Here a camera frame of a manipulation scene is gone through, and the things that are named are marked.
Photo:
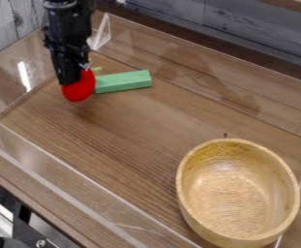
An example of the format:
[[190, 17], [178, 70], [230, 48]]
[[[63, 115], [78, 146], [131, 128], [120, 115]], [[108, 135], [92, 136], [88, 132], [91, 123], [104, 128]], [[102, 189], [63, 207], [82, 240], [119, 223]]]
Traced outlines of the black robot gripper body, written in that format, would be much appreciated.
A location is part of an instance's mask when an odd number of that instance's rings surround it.
[[88, 1], [46, 1], [48, 14], [46, 29], [46, 47], [55, 57], [64, 56], [76, 64], [88, 63], [92, 34], [92, 7]]

